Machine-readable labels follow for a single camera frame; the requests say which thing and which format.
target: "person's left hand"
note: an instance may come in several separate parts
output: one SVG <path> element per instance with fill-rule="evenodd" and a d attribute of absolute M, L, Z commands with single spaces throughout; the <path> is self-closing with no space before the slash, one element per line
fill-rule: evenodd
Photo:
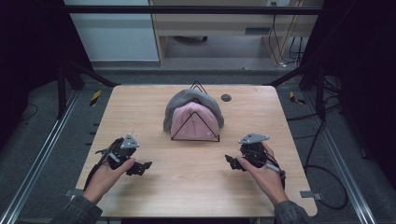
<path fill-rule="evenodd" d="M 105 162 L 92 176 L 90 184 L 85 189 L 82 197 L 89 200 L 91 203 L 97 204 L 117 182 L 120 176 L 128 171 L 134 165 L 134 158 L 129 159 L 119 168 L 112 170 Z"/>

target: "sleeve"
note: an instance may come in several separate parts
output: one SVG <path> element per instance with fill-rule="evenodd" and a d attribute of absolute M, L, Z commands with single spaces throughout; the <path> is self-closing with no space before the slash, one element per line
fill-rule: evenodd
<path fill-rule="evenodd" d="M 102 209 L 82 196 L 76 196 L 50 223 L 96 223 Z"/>
<path fill-rule="evenodd" d="M 314 223 L 305 210 L 292 201 L 285 201 L 275 207 L 275 217 L 279 224 Z"/>

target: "gray hat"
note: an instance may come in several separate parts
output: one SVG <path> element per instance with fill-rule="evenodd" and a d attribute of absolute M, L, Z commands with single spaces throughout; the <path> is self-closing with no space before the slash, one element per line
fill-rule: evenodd
<path fill-rule="evenodd" d="M 166 132 L 171 129 L 172 117 L 176 108 L 186 105 L 189 102 L 196 102 L 206 106 L 218 121 L 219 128 L 224 127 L 224 117 L 221 115 L 221 110 L 216 100 L 210 95 L 197 91 L 194 89 L 186 89 L 178 92 L 169 101 L 165 109 L 165 119 L 163 120 L 163 131 Z"/>

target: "person's right hand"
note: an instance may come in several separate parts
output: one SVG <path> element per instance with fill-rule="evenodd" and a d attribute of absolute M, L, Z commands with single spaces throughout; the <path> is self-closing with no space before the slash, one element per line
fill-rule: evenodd
<path fill-rule="evenodd" d="M 262 145 L 267 153 L 274 157 L 274 151 L 264 142 L 262 142 Z M 261 168 L 257 168 L 241 157 L 238 157 L 237 159 L 239 163 L 241 163 L 241 165 L 253 176 L 260 189 L 262 189 L 262 191 L 268 196 L 274 206 L 288 200 L 288 196 L 282 187 L 279 172 L 274 171 L 265 165 Z"/>

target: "hand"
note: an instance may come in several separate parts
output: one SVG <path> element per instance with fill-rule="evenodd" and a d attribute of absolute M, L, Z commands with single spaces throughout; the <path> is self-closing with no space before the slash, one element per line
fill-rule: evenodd
<path fill-rule="evenodd" d="M 117 182 L 120 176 L 134 165 L 134 158 L 125 161 L 122 166 L 112 170 L 108 162 L 102 164 L 92 176 L 90 184 L 82 196 L 91 203 L 97 204 Z"/>
<path fill-rule="evenodd" d="M 268 154 L 274 157 L 274 151 L 262 142 Z M 244 158 L 237 158 L 239 163 L 253 176 L 260 189 L 268 196 L 271 203 L 276 206 L 279 203 L 288 200 L 285 190 L 283 190 L 279 172 L 276 172 L 266 166 L 257 168 L 250 164 Z"/>

